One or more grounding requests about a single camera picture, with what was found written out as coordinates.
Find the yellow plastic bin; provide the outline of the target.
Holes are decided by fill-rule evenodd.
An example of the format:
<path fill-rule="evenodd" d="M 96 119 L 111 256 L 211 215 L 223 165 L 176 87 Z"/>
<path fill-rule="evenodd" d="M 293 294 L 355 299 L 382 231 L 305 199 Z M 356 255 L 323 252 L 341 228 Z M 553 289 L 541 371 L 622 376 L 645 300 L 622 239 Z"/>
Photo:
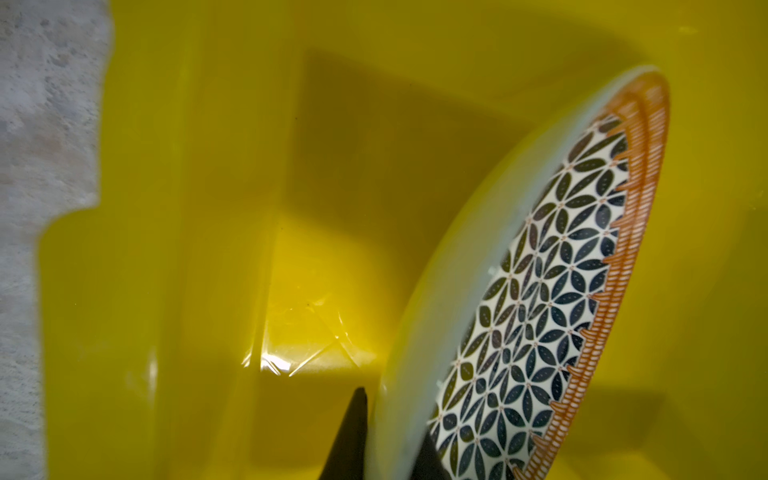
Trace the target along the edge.
<path fill-rule="evenodd" d="M 550 477 L 766 477 L 765 2 L 111 9 L 101 199 L 38 250 L 51 478 L 317 478 L 475 189 L 640 64 L 660 182 Z"/>

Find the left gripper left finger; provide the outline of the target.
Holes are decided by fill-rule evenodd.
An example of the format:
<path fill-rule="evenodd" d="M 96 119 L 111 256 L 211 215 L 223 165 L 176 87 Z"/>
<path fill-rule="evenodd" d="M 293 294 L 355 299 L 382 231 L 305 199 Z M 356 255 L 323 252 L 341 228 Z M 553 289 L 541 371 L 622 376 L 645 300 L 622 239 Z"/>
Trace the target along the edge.
<path fill-rule="evenodd" d="M 368 430 L 368 397 L 363 387 L 350 399 L 320 480 L 362 480 Z"/>

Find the geometric patterned plate orange rim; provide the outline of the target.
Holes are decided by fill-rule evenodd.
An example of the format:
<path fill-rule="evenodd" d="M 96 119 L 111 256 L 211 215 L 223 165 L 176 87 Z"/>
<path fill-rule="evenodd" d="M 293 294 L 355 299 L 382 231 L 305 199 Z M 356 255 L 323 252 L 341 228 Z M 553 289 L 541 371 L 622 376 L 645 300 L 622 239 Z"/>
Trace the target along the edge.
<path fill-rule="evenodd" d="M 364 475 L 543 479 L 583 401 L 638 257 L 669 87 L 641 65 L 510 151 L 408 302 L 368 425 Z"/>

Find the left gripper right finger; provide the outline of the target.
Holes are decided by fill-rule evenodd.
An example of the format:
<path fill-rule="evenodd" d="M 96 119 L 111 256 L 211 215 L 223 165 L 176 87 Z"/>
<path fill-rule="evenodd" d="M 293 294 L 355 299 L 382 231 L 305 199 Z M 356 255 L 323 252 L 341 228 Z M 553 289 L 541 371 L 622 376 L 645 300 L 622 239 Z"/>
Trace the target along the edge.
<path fill-rule="evenodd" d="M 438 450 L 429 432 L 426 432 L 414 462 L 411 480 L 450 480 L 438 455 Z"/>

